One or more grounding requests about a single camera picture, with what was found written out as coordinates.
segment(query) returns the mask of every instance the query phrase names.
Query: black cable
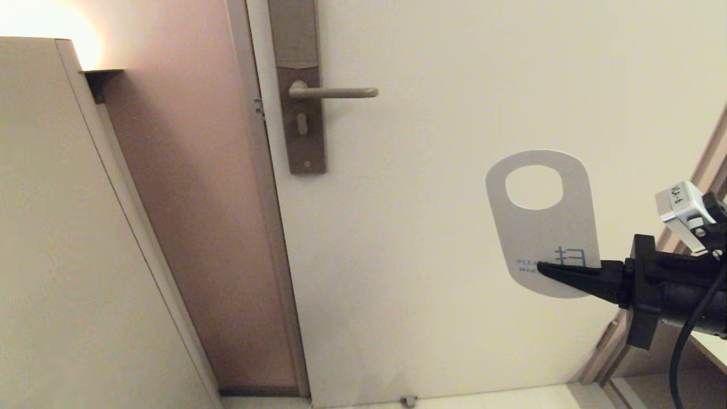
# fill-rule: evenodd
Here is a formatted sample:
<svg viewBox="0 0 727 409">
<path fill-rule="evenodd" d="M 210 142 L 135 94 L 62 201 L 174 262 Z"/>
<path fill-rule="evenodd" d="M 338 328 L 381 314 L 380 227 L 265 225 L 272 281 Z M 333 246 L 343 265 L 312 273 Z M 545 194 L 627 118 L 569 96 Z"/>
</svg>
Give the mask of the black cable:
<svg viewBox="0 0 727 409">
<path fill-rule="evenodd" d="M 702 316 L 702 313 L 707 308 L 707 305 L 709 305 L 710 302 L 712 302 L 712 298 L 715 297 L 715 294 L 719 289 L 722 288 L 722 286 L 725 284 L 725 279 L 727 277 L 727 265 L 723 264 L 722 269 L 720 270 L 719 274 L 717 274 L 715 281 L 712 282 L 712 285 L 710 286 L 709 290 L 707 290 L 706 293 L 704 293 L 704 297 L 702 297 L 702 300 L 699 302 L 699 304 L 696 306 L 694 311 L 691 313 L 691 316 L 689 316 L 689 319 L 686 320 L 684 323 L 684 326 L 682 327 L 681 332 L 679 332 L 679 338 L 677 338 L 676 344 L 674 344 L 674 352 L 672 353 L 672 362 L 669 365 L 669 388 L 672 392 L 672 400 L 674 401 L 674 406 L 677 407 L 677 409 L 684 409 L 684 404 L 681 401 L 681 396 L 679 395 L 679 384 L 677 381 L 677 372 L 679 370 L 679 361 L 681 360 L 682 352 L 684 352 L 684 346 L 686 345 L 687 339 L 689 339 L 689 334 L 691 334 L 691 331 L 694 329 L 694 325 L 696 324 L 696 321 Z"/>
</svg>

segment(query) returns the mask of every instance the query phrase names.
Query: hole in door hanger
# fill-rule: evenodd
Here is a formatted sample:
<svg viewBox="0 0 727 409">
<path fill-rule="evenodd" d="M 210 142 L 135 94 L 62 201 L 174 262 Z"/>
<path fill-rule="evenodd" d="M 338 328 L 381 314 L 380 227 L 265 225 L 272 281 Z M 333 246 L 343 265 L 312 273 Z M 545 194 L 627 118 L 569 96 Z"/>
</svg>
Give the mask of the hole in door hanger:
<svg viewBox="0 0 727 409">
<path fill-rule="evenodd" d="M 563 180 L 557 170 L 539 164 L 519 167 L 505 179 L 513 204 L 529 210 L 555 206 L 563 198 Z"/>
</svg>

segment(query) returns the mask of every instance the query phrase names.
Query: door handle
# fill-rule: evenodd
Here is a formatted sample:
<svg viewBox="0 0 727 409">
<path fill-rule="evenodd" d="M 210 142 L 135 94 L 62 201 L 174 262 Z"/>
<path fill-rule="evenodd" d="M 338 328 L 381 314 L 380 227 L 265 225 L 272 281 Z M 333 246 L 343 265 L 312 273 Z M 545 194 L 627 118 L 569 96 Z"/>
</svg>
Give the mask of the door handle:
<svg viewBox="0 0 727 409">
<path fill-rule="evenodd" d="M 293 175 L 328 170 L 324 98 L 373 98 L 376 88 L 323 88 L 316 0 L 267 0 L 278 72 L 285 147 Z"/>
<path fill-rule="evenodd" d="M 296 80 L 288 89 L 288 95 L 297 100 L 317 100 L 321 98 L 374 98 L 379 94 L 377 88 L 309 88 L 308 84 Z"/>
</svg>

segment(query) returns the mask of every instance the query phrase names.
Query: white cabinet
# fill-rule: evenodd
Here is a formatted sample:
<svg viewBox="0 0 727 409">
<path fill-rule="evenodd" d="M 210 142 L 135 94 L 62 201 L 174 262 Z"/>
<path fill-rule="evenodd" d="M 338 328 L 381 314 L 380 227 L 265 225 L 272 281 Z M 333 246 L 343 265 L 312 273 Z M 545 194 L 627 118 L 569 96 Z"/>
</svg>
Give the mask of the white cabinet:
<svg viewBox="0 0 727 409">
<path fill-rule="evenodd" d="M 0 39 L 0 407 L 217 407 L 79 71 L 69 41 Z"/>
</svg>

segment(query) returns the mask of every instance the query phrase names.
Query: lever handle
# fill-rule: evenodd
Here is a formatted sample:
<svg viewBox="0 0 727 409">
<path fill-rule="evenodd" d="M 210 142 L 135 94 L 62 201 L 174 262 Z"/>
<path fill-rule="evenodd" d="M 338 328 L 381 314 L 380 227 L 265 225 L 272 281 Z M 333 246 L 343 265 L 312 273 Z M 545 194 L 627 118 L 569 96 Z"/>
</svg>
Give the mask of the lever handle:
<svg viewBox="0 0 727 409">
<path fill-rule="evenodd" d="M 291 98 L 310 100 L 321 98 L 373 98 L 379 94 L 378 88 L 308 88 L 308 84 L 297 80 L 288 90 Z"/>
</svg>

